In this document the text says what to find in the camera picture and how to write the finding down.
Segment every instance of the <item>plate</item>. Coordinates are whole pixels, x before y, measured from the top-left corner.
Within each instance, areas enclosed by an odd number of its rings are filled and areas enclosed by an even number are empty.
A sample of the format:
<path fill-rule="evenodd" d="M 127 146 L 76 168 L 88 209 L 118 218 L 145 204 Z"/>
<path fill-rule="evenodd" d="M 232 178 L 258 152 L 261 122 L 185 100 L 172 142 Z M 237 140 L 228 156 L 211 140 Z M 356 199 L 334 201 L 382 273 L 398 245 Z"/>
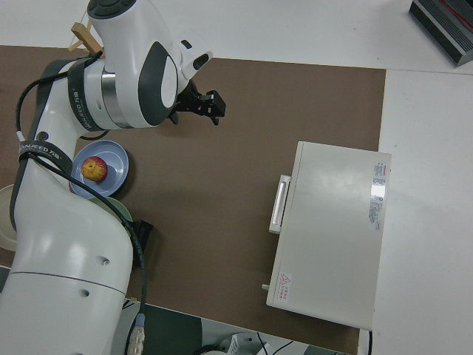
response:
<path fill-rule="evenodd" d="M 106 197 L 106 199 L 116 207 L 118 211 L 121 212 L 121 214 L 130 222 L 133 221 L 132 215 L 128 211 L 128 209 L 123 205 L 119 200 L 114 199 L 113 197 Z M 100 201 L 98 198 L 94 197 L 89 200 L 90 202 L 95 203 L 97 206 L 100 206 L 102 209 L 106 210 L 108 213 L 110 213 L 113 217 L 117 218 L 120 221 L 120 218 L 102 201 Z"/>
<path fill-rule="evenodd" d="M 81 172 L 82 163 L 88 157 L 102 158 L 108 169 L 107 175 L 100 183 L 86 179 Z M 102 196 L 114 194 L 125 182 L 128 175 L 128 155 L 125 149 L 114 141 L 96 141 L 80 150 L 72 162 L 72 177 L 85 183 Z M 71 189 L 76 195 L 90 199 L 94 196 L 84 189 L 71 183 Z"/>
<path fill-rule="evenodd" d="M 10 222 L 10 200 L 13 185 L 0 190 L 0 248 L 15 251 L 16 231 Z"/>

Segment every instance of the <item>brown mat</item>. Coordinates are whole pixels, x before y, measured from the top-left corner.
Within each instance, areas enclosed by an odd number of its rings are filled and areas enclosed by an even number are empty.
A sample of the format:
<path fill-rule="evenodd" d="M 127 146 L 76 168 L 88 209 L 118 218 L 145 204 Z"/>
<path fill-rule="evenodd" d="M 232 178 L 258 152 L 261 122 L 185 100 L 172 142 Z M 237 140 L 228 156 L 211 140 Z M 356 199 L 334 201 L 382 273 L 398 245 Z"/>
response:
<path fill-rule="evenodd" d="M 0 47 L 0 53 L 5 186 L 16 173 L 19 93 L 49 61 L 82 53 L 27 47 Z M 110 133 L 130 157 L 116 198 L 156 228 L 146 249 L 148 302 L 355 354 L 358 329 L 266 306 L 261 284 L 270 281 L 276 253 L 278 237 L 268 225 L 279 175 L 291 173 L 297 142 L 377 150 L 384 76 L 383 70 L 214 59 L 196 82 L 200 92 L 217 89 L 227 103 L 218 127 L 186 114 L 178 126 L 166 121 Z M 9 265 L 11 253 L 0 251 L 0 263 Z M 130 296 L 140 295 L 137 275 Z"/>

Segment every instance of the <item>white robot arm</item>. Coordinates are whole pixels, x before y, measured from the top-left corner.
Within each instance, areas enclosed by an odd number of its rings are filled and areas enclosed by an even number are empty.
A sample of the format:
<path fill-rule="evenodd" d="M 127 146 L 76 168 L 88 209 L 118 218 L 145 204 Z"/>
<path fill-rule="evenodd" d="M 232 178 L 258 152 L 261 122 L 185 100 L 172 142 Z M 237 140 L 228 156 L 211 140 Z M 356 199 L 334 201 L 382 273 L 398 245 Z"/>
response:
<path fill-rule="evenodd" d="M 215 124 L 225 114 L 221 97 L 199 94 L 191 80 L 212 53 L 195 35 L 173 40 L 150 0 L 91 0 L 88 14 L 106 58 L 53 62 L 45 75 L 67 78 L 40 85 L 21 142 L 10 208 L 17 250 L 0 295 L 2 354 L 110 355 L 132 268 L 125 228 L 41 162 L 67 175 L 86 132 L 176 123 L 178 111 Z"/>

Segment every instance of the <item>apple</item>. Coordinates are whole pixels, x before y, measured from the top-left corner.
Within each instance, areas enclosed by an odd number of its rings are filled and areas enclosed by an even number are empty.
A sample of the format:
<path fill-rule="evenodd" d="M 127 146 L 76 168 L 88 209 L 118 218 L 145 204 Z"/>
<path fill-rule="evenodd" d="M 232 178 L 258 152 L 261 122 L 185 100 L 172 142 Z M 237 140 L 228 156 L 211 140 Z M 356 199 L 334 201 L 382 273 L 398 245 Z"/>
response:
<path fill-rule="evenodd" d="M 81 172 L 86 179 L 100 183 L 105 179 L 108 169 L 102 158 L 93 156 L 83 161 Z"/>

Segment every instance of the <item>warning triangle symbol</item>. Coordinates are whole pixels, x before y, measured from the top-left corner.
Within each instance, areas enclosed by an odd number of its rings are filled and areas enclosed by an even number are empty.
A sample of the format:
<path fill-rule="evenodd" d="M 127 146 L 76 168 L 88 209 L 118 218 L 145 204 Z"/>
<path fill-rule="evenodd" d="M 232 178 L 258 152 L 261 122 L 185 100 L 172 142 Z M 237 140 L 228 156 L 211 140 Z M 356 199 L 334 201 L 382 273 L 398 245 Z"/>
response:
<path fill-rule="evenodd" d="M 282 273 L 282 275 L 281 275 L 281 285 L 284 285 L 286 283 L 290 283 L 290 278 L 287 277 L 286 274 Z"/>

